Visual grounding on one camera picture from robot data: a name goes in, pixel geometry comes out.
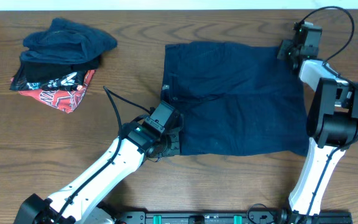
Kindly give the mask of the navy blue shorts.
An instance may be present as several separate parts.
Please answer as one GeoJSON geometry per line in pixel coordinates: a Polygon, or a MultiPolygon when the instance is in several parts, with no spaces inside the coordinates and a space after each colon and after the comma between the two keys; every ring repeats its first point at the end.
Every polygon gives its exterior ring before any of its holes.
{"type": "Polygon", "coordinates": [[[277,52],[233,42],[165,47],[161,98],[183,115],[182,155],[307,154],[303,84],[277,52]]]}

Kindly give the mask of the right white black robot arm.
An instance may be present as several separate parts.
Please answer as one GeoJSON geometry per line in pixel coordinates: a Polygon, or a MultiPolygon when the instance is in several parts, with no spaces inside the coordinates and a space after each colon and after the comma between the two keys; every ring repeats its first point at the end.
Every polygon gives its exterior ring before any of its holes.
{"type": "Polygon", "coordinates": [[[350,212],[321,211],[321,201],[339,160],[358,141],[358,83],[318,59],[318,41],[284,40],[277,57],[287,59],[314,91],[307,117],[309,151],[288,207],[271,215],[274,223],[352,223],[350,212]]]}

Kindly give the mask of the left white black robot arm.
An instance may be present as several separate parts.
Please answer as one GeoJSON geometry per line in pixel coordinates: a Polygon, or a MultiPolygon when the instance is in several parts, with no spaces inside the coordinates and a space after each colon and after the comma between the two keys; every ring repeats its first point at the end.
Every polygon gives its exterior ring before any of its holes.
{"type": "Polygon", "coordinates": [[[122,125],[108,150],[73,182],[46,199],[32,194],[19,207],[14,223],[91,223],[98,204],[146,159],[180,153],[178,122],[160,124],[150,117],[122,125]]]}

